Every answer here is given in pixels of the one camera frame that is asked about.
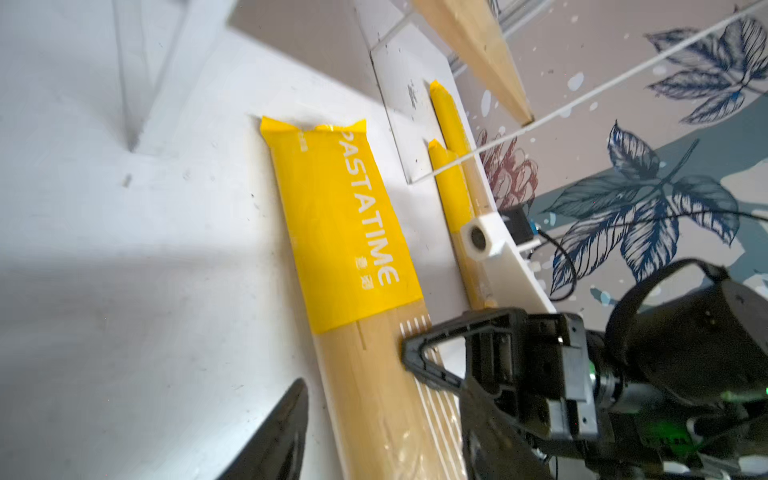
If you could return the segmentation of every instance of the white table surface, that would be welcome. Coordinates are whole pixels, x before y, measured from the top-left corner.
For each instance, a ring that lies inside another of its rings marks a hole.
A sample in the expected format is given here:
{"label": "white table surface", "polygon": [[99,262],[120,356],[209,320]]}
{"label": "white table surface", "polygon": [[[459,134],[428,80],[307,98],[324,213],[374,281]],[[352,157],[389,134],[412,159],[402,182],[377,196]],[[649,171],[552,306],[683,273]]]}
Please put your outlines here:
{"label": "white table surface", "polygon": [[[151,3],[156,65],[175,8]],[[0,5],[0,477],[215,478],[302,376],[303,478],[340,478],[252,116],[365,118],[432,318],[466,308],[436,189],[405,183],[351,7],[262,3],[261,26],[222,37],[163,157],[125,149],[110,2]]]}

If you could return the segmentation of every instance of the white rod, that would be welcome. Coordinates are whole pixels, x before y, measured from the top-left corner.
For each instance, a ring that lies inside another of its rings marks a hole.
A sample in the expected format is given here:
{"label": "white rod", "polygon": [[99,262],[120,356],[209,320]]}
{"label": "white rod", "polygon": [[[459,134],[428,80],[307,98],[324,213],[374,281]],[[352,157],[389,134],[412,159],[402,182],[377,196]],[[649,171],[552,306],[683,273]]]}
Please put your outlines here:
{"label": "white rod", "polygon": [[400,19],[399,22],[395,23],[395,25],[389,29],[388,32],[384,34],[381,40],[379,40],[379,43],[376,45],[373,45],[373,48],[371,48],[371,55],[375,53],[377,50],[379,50],[384,45],[391,42],[391,40],[400,33],[401,30],[403,30],[409,23],[411,23],[418,14],[413,10],[408,10],[406,14]]}
{"label": "white rod", "polygon": [[702,38],[706,37],[707,35],[709,35],[713,31],[720,30],[721,28],[725,28],[731,22],[733,22],[734,20],[737,20],[737,19],[739,19],[739,18],[741,18],[741,17],[743,17],[745,15],[748,15],[748,14],[754,12],[755,10],[760,9],[767,2],[768,2],[768,0],[759,0],[758,2],[753,3],[749,7],[746,7],[744,10],[741,10],[740,12],[734,13],[730,17],[728,17],[728,18],[726,18],[726,19],[724,19],[724,20],[722,20],[720,22],[717,22],[715,25],[712,25],[709,28],[705,28],[704,30],[696,33],[695,35],[692,35],[692,36],[686,38],[685,40],[681,41],[680,43],[676,44],[675,46],[670,47],[667,50],[662,51],[660,54],[656,55],[655,57],[651,58],[650,60],[646,60],[643,63],[639,64],[638,66],[630,68],[629,70],[627,70],[623,74],[619,75],[618,77],[614,78],[613,80],[609,80],[609,81],[603,83],[602,85],[600,85],[599,87],[595,88],[594,90],[589,91],[586,94],[583,94],[582,96],[580,96],[576,100],[572,101],[569,104],[566,104],[563,107],[560,107],[559,109],[553,111],[552,113],[550,113],[546,117],[543,117],[543,118],[533,122],[532,124],[526,125],[525,127],[523,127],[520,130],[516,131],[514,134],[505,135],[504,137],[497,138],[496,140],[488,142],[487,144],[482,145],[481,147],[477,147],[476,149],[474,149],[473,151],[471,151],[468,154],[464,155],[463,157],[459,157],[456,160],[443,165],[442,167],[438,168],[437,170],[433,170],[431,173],[426,174],[423,177],[417,178],[416,180],[411,180],[409,182],[409,184],[410,185],[414,185],[414,184],[417,184],[419,182],[423,182],[424,180],[428,180],[430,178],[433,178],[434,176],[436,176],[438,174],[441,174],[442,172],[448,170],[449,168],[455,167],[456,165],[459,165],[461,162],[469,160],[470,158],[473,158],[476,154],[480,154],[480,153],[482,153],[482,152],[484,152],[486,150],[490,150],[493,147],[496,147],[497,145],[503,144],[507,140],[511,140],[512,138],[515,138],[515,137],[518,137],[518,136],[523,135],[525,133],[528,133],[529,131],[534,130],[535,128],[538,128],[538,127],[542,126],[543,124],[546,124],[547,122],[549,122],[553,118],[557,117],[561,113],[569,111],[573,107],[586,102],[590,98],[593,98],[594,96],[599,95],[603,91],[606,91],[608,88],[611,88],[611,87],[616,86],[617,84],[620,84],[622,81],[626,80],[627,78],[631,77],[632,75],[634,75],[634,74],[636,74],[636,73],[638,73],[640,71],[645,70],[646,68],[648,68],[651,65],[659,62],[660,60],[664,60],[665,58],[668,58],[668,57],[678,53],[679,51],[681,51],[684,48],[686,48],[688,45],[692,45],[693,43],[701,40]]}
{"label": "white rod", "polygon": [[534,248],[538,247],[539,245],[541,245],[541,238],[534,238],[533,240],[529,240],[529,241],[527,241],[525,243],[521,243],[521,244],[517,245],[517,248],[518,248],[518,252],[520,252],[520,254],[522,254],[526,250],[533,250]]}

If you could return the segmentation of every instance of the red flower print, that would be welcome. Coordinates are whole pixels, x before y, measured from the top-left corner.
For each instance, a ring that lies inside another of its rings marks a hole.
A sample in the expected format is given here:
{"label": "red flower print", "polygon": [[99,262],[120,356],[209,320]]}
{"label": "red flower print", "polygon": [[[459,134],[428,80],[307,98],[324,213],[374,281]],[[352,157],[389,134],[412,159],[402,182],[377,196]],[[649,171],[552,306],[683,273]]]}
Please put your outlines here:
{"label": "red flower print", "polygon": [[[488,142],[488,133],[483,130],[477,138],[477,145],[485,145]],[[513,138],[507,145],[507,150],[502,156],[505,144],[493,147],[491,150],[480,154],[485,176],[491,184],[491,192],[496,200],[496,208],[506,210],[519,204],[533,203],[536,187],[538,186],[538,165],[533,160],[528,160],[522,150],[515,150],[518,143]]]}

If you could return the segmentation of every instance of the wooden slat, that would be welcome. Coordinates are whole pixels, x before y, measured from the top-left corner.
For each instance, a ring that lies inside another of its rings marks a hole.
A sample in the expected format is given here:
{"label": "wooden slat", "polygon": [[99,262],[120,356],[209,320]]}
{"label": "wooden slat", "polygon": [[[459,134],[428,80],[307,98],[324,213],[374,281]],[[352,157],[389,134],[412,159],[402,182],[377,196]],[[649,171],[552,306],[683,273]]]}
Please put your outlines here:
{"label": "wooden slat", "polygon": [[413,4],[520,125],[534,120],[507,42],[485,0],[414,0]]}
{"label": "wooden slat", "polygon": [[[455,160],[456,153],[447,151],[437,140],[433,140],[429,143],[429,159],[432,161],[433,168],[440,168]],[[435,181],[438,192],[440,192],[445,221],[448,224],[453,252],[456,255],[458,269],[462,274],[469,306],[473,310],[482,310],[485,307],[485,298],[480,287],[480,272],[477,263],[467,256],[462,242],[461,228],[475,218],[464,170],[461,165],[449,168],[438,175]]]}

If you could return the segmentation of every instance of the white bracket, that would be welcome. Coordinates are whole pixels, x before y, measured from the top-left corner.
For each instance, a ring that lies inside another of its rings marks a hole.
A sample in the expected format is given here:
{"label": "white bracket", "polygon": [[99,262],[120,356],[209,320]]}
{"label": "white bracket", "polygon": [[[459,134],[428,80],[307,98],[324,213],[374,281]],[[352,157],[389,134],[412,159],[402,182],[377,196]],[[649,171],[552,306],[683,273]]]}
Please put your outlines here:
{"label": "white bracket", "polygon": [[472,219],[462,227],[461,235],[467,256],[485,274],[487,283],[481,285],[481,291],[486,302],[529,313],[557,312],[497,212]]}

